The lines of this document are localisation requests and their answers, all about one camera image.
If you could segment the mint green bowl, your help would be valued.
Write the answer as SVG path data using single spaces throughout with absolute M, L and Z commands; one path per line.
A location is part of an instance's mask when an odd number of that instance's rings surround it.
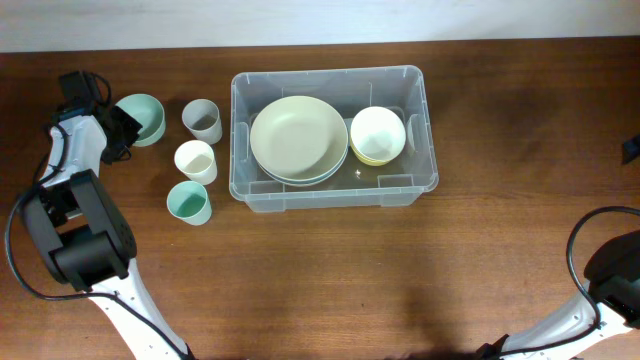
M 142 128 L 138 139 L 133 143 L 137 147 L 146 147 L 158 142 L 166 130 L 163 105 L 148 94 L 132 94 L 119 100 L 116 105 L 133 117 Z

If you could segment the yellow bowl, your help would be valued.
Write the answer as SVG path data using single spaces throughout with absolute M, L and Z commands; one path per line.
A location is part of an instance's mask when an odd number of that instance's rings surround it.
M 354 143 L 351 143 L 350 147 L 359 161 L 374 167 L 388 164 L 398 157 L 402 151 L 401 148 L 394 145 L 380 147 L 369 143 L 365 145 L 364 151 Z

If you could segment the white bowl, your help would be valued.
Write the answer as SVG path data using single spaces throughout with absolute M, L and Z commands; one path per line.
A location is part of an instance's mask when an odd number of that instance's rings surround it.
M 350 126 L 350 144 L 364 151 L 367 143 L 404 149 L 406 130 L 400 117 L 388 108 L 371 106 L 356 114 Z

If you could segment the beige plate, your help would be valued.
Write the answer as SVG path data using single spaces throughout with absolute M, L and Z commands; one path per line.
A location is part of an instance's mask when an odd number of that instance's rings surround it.
M 257 115 L 249 140 L 263 170 L 286 182 L 313 183 L 340 167 L 349 136 L 343 117 L 325 101 L 288 96 Z

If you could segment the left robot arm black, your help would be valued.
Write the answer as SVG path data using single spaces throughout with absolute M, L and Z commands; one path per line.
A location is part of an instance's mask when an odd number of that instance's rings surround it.
M 129 154 L 141 124 L 119 107 L 56 113 L 42 177 L 15 206 L 52 277 L 92 301 L 138 359 L 190 359 L 139 274 L 134 235 L 98 179 Z

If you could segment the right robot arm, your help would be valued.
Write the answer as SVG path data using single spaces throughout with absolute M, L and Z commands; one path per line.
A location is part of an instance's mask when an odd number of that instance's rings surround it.
M 577 294 L 532 328 L 504 335 L 484 344 L 476 359 L 574 359 L 611 337 L 639 328 L 639 232 L 605 242 L 589 259 L 584 278 L 577 275 L 573 250 L 579 231 L 605 213 L 637 216 L 627 206 L 600 207 L 585 214 L 573 227 L 565 257 Z

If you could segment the grey cup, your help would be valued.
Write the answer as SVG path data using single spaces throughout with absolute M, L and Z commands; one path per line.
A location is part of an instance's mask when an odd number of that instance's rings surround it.
M 209 145 L 219 142 L 223 135 L 220 111 L 211 100 L 196 99 L 182 111 L 182 122 L 198 140 Z

